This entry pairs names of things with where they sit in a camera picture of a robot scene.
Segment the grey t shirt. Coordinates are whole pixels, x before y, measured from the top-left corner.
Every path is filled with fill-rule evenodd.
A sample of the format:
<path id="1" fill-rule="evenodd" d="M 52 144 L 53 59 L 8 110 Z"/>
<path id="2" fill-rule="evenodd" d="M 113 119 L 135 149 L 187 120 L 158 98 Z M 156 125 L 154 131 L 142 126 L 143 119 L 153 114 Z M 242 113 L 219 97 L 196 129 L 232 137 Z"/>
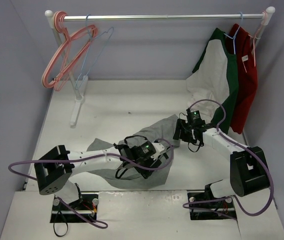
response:
<path id="1" fill-rule="evenodd" d="M 154 142 L 157 139 L 165 139 L 169 141 L 161 141 L 160 143 L 165 146 L 167 150 L 167 156 L 160 158 L 161 165 L 167 165 L 165 168 L 152 171 L 151 176 L 147 179 L 143 178 L 141 174 L 134 168 L 130 168 L 124 173 L 120 179 L 116 178 L 115 169 L 101 169 L 92 170 L 88 173 L 91 175 L 96 175 L 102 177 L 111 186 L 122 190 L 149 190 L 162 186 L 166 183 L 170 168 L 172 166 L 172 161 L 169 161 L 170 157 L 173 156 L 170 146 L 173 148 L 178 148 L 180 146 L 179 140 L 174 140 L 173 136 L 176 129 L 176 123 L 178 116 L 173 114 L 170 117 L 159 120 L 158 122 L 141 129 L 140 131 L 134 133 L 134 137 L 127 140 L 130 147 L 139 146 L 144 143 L 144 137 L 146 137 L 150 142 Z"/>

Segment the light blue wire hanger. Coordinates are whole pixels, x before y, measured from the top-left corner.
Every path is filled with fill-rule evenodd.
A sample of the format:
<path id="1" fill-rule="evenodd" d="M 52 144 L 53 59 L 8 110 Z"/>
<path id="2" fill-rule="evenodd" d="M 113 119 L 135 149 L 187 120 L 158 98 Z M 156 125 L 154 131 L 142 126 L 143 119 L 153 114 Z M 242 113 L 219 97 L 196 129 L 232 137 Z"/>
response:
<path id="1" fill-rule="evenodd" d="M 111 26 L 109 29 L 101 32 L 101 33 L 93 33 L 93 28 L 87 30 L 88 40 L 87 43 L 89 44 L 89 47 L 87 48 L 85 52 L 85 56 L 82 61 L 82 65 L 80 68 L 80 73 L 76 78 L 75 81 L 75 89 L 80 90 L 82 87 L 85 78 L 89 77 L 89 74 L 91 73 L 94 66 L 97 64 L 101 54 L 103 53 L 104 49 L 108 45 L 113 33 L 114 33 L 114 27 Z M 99 41 L 100 38 L 103 38 L 103 36 L 107 36 L 105 39 L 103 45 L 100 47 L 98 52 L 93 54 L 93 48 L 97 45 L 96 42 Z"/>

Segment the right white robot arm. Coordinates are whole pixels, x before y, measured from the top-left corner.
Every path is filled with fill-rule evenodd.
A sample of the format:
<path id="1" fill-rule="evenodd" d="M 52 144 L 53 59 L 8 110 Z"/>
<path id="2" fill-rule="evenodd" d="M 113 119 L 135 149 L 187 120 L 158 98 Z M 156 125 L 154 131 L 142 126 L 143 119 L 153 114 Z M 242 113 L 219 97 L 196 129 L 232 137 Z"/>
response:
<path id="1" fill-rule="evenodd" d="M 216 125 L 205 123 L 200 112 L 187 110 L 186 120 L 176 122 L 174 140 L 201 147 L 211 147 L 230 164 L 229 177 L 208 184 L 203 193 L 203 200 L 209 206 L 215 206 L 221 198 L 246 195 L 271 186 L 266 170 L 252 155 L 255 154 L 267 165 L 263 150 L 235 142 L 232 138 L 222 137 Z"/>

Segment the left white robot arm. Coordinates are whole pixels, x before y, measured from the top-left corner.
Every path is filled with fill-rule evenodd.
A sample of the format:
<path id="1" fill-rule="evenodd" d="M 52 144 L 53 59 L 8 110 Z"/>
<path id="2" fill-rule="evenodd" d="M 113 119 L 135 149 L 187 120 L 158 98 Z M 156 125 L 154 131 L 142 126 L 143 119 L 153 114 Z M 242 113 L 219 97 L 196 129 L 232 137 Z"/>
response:
<path id="1" fill-rule="evenodd" d="M 71 210 L 82 204 L 81 190 L 70 178 L 90 171 L 135 169 L 144 179 L 162 168 L 167 148 L 158 140 L 142 138 L 139 145 L 122 144 L 94 151 L 70 151 L 58 145 L 34 163 L 39 194 L 55 195 Z"/>

